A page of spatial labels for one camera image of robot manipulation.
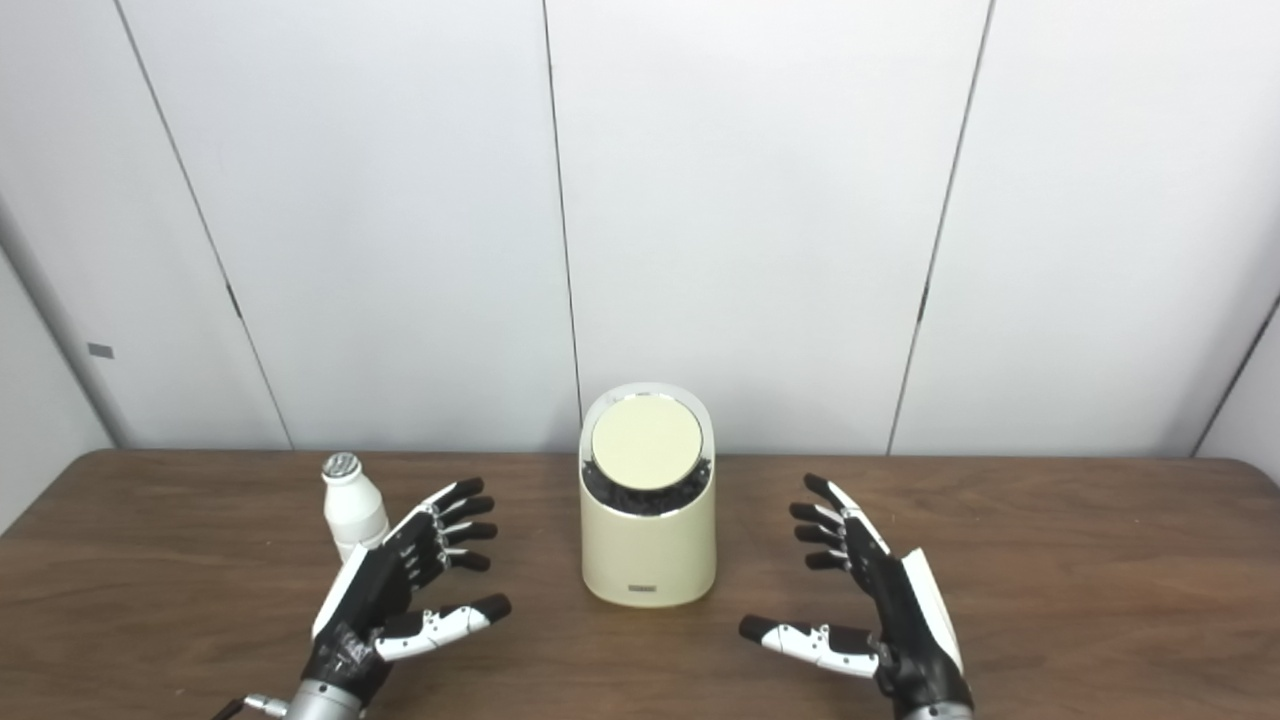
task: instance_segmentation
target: cylindrical device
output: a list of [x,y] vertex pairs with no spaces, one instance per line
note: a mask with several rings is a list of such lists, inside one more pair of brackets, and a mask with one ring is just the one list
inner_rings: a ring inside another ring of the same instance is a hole
[[338,555],[346,562],[357,544],[378,547],[390,523],[383,507],[383,493],[365,477],[360,459],[351,452],[338,452],[325,461],[324,519],[329,523]]
[[602,600],[668,607],[716,580],[716,441],[707,407],[631,383],[586,413],[579,445],[582,580]]

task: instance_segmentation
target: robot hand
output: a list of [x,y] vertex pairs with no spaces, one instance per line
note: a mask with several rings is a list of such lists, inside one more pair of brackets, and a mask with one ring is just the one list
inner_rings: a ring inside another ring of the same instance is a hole
[[408,612],[413,592],[449,568],[484,571],[489,559],[454,547],[498,534],[463,520],[493,510],[484,480],[451,484],[428,497],[381,544],[357,547],[338,571],[311,626],[311,657],[293,702],[248,696],[244,705],[288,720],[355,720],[387,682],[392,664],[488,628],[511,612],[504,594],[439,611]]
[[805,475],[804,484],[835,509],[791,505],[792,518],[813,523],[797,527],[796,538],[828,547],[808,555],[805,565],[852,575],[876,601],[879,639],[856,628],[814,628],[755,615],[742,618],[739,632],[751,642],[819,667],[874,678],[881,692],[893,701],[896,720],[970,720],[973,696],[964,679],[960,648],[924,552],[914,550],[901,560],[893,557],[861,507],[844,491],[812,474]]

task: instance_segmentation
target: door hinge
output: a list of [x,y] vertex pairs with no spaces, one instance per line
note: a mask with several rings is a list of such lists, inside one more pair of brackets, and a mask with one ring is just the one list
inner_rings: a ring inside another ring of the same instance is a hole
[[236,300],[236,291],[232,290],[232,283],[227,283],[227,295],[232,299],[232,307],[236,309],[236,316],[243,320],[244,315],[239,311],[239,302]]
[[929,283],[924,283],[924,292],[920,295],[920,311],[915,314],[915,324],[924,319],[924,306],[929,302]]

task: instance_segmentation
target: bottle cap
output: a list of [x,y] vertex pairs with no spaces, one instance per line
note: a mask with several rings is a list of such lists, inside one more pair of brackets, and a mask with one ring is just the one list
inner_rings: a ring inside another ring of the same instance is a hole
[[353,452],[335,452],[329,456],[320,470],[324,482],[342,482],[360,473],[360,459]]

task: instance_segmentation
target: cable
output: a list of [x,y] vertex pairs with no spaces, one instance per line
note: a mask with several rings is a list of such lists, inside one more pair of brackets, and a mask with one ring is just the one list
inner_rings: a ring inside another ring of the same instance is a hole
[[212,720],[227,720],[228,717],[236,715],[241,710],[244,710],[244,698],[238,697],[227,703],[227,707],[218,711]]

